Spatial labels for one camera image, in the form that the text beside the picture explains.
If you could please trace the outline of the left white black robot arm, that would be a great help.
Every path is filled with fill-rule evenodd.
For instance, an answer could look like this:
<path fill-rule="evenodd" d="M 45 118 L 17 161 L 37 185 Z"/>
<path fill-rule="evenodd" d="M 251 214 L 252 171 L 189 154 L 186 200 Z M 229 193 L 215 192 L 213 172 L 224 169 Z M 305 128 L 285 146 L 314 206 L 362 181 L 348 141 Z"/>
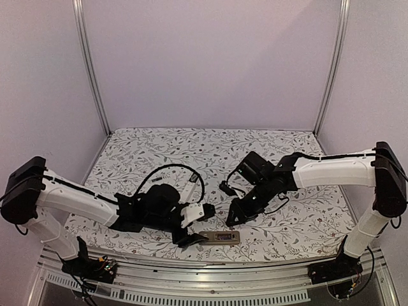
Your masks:
<path fill-rule="evenodd" d="M 82 277 L 90 276 L 95 264 L 86 256 L 85 242 L 71 236 L 49 212 L 51 208 L 119 232 L 138 233 L 144 228 L 169 232 L 178 247 L 205 241 L 200 234 L 190 234 L 188 227 L 215 215 L 213 205 L 202 199 L 184 201 L 168 184 L 153 185 L 132 196 L 102 195 L 56 175 L 47 168 L 45 158 L 35 156 L 9 176 L 1 197 L 1 216 L 35 233 L 63 260 L 70 260 L 72 269 Z"/>

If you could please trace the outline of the left aluminium frame post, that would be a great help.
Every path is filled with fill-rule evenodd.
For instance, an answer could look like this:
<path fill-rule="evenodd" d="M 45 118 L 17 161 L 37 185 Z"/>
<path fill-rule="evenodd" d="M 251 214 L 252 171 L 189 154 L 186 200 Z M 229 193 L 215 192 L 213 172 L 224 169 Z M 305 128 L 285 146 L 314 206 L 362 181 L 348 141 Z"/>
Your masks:
<path fill-rule="evenodd" d="M 87 78 L 89 81 L 91 94 L 94 100 L 96 111 L 103 128 L 105 135 L 110 135 L 111 128 L 108 122 L 108 116 L 106 114 L 105 106 L 101 98 L 101 93 L 98 85 L 98 80 L 96 77 L 96 72 L 94 69 L 94 64 L 91 54 L 91 46 L 89 43 L 89 38 L 87 34 L 87 27 L 85 22 L 84 4 L 81 0 L 73 0 L 73 12 L 75 16 L 76 28 L 78 33 L 78 39 L 80 43 L 80 48 L 82 52 L 82 57 L 84 59 L 85 70 L 87 73 Z"/>

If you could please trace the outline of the black battery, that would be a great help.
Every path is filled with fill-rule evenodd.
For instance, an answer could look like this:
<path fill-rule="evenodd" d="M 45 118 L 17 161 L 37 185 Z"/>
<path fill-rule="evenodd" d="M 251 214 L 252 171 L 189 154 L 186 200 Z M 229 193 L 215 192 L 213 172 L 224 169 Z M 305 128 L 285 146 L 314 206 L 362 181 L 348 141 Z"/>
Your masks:
<path fill-rule="evenodd" d="M 229 233 L 221 233 L 221 234 L 217 234 L 217 239 L 218 240 L 232 240 L 233 235 Z"/>

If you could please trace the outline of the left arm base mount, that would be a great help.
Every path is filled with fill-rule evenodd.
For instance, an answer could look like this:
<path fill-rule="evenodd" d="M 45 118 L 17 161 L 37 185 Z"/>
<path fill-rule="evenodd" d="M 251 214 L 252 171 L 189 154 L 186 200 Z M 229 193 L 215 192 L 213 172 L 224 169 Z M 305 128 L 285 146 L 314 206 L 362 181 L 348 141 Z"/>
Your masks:
<path fill-rule="evenodd" d="M 92 259 L 85 241 L 77 237 L 79 250 L 73 259 L 62 259 L 62 271 L 85 280 L 112 284 L 117 273 L 117 261 L 103 256 Z"/>

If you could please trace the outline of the long white remote control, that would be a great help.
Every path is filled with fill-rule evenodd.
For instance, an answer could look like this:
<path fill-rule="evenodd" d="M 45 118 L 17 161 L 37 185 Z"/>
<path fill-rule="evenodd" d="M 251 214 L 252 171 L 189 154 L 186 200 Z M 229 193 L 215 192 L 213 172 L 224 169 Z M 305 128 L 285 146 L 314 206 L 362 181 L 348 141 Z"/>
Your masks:
<path fill-rule="evenodd" d="M 192 174 L 180 194 L 181 203 L 189 203 L 197 186 L 198 176 Z"/>

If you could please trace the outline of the right aluminium frame post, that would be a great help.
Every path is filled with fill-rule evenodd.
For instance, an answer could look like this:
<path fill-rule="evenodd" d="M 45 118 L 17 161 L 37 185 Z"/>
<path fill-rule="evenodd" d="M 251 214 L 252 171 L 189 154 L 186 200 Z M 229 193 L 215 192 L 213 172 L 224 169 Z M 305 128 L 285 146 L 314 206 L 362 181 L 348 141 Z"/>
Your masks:
<path fill-rule="evenodd" d="M 342 57 L 342 49 L 344 47 L 344 40 L 347 32 L 347 23 L 349 18 L 350 0 L 341 0 L 339 19 L 337 25 L 337 32 L 335 35 L 335 43 L 333 48 L 333 53 L 330 61 L 330 67 L 328 72 L 328 77 L 323 91 L 323 96 L 319 110 L 317 113 L 317 119 L 314 124 L 313 134 L 316 138 L 321 134 L 324 120 L 328 111 L 330 104 L 330 99 L 332 96 L 333 88 L 335 85 L 335 80 L 337 76 L 337 71 L 340 66 L 340 60 Z"/>

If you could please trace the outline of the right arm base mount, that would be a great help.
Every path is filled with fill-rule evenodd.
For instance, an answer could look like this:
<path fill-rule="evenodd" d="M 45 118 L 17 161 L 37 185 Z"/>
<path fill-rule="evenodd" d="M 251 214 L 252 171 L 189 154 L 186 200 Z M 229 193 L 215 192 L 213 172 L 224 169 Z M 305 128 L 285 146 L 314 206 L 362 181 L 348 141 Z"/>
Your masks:
<path fill-rule="evenodd" d="M 308 276 L 313 284 L 331 282 L 362 273 L 359 258 L 353 258 L 340 250 L 334 259 L 308 266 Z"/>

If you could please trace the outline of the aluminium frame post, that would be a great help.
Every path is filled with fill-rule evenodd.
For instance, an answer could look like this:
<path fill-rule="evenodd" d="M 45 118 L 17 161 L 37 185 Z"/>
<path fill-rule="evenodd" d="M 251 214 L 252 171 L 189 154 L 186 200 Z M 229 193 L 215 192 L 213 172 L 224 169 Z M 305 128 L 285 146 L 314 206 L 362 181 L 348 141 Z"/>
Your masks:
<path fill-rule="evenodd" d="M 323 96 L 319 110 L 317 113 L 317 119 L 314 124 L 313 134 L 316 138 L 321 134 L 324 120 L 328 111 L 330 104 L 330 99 L 332 96 L 333 88 L 335 85 L 335 80 L 337 76 L 337 71 L 340 66 L 340 60 L 342 57 L 342 49 L 344 47 L 344 40 L 347 32 L 347 23 L 349 18 L 350 0 L 341 0 L 339 19 L 337 25 L 337 32 L 335 35 L 335 43 L 333 48 L 333 53 L 330 61 L 330 67 L 328 72 L 328 77 L 323 91 Z"/>
<path fill-rule="evenodd" d="M 84 59 L 85 70 L 87 73 L 87 78 L 89 81 L 91 94 L 94 100 L 96 111 L 103 128 L 105 135 L 110 135 L 111 128 L 108 122 L 108 116 L 106 114 L 105 106 L 101 98 L 101 93 L 98 85 L 98 80 L 96 77 L 96 72 L 94 69 L 94 64 L 91 54 L 91 46 L 89 43 L 89 38 L 87 34 L 87 27 L 85 22 L 84 4 L 81 0 L 73 0 L 73 12 L 75 16 L 76 28 L 78 33 L 78 39 L 80 43 L 80 48 L 82 52 L 82 57 Z"/>

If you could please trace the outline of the white air conditioner remote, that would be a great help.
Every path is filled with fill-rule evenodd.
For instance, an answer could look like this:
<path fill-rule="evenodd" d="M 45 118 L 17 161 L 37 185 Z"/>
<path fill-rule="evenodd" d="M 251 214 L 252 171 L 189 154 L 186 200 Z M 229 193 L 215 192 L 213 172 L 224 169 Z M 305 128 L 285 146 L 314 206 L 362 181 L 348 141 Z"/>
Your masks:
<path fill-rule="evenodd" d="M 201 231 L 200 235 L 207 238 L 203 245 L 238 245 L 240 233 L 238 231 Z"/>

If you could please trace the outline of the floral patterned table mat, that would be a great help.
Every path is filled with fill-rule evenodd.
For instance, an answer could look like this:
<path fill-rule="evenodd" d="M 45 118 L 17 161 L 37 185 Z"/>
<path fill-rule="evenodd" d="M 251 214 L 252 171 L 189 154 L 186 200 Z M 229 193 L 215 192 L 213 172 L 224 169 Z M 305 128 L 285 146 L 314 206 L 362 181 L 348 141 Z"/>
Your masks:
<path fill-rule="evenodd" d="M 294 152 L 320 156 L 313 134 L 299 131 L 193 128 L 122 128 L 113 132 L 86 186 L 105 194 L 132 195 L 152 184 L 166 183 L 182 190 L 196 170 L 203 178 L 194 199 L 213 204 L 213 218 L 193 224 L 189 231 L 226 231 L 231 198 L 219 184 L 228 179 L 241 189 L 248 183 L 234 172 L 251 151 L 276 163 Z M 162 177 L 158 182 L 152 179 Z M 285 261 L 331 256 L 354 227 L 338 187 L 317 186 L 288 194 L 289 201 L 273 199 L 264 214 L 238 227 L 238 245 L 194 245 L 185 249 L 171 235 L 153 229 L 139 233 L 110 230 L 72 214 L 65 228 L 93 247 L 159 258 L 192 261 Z"/>

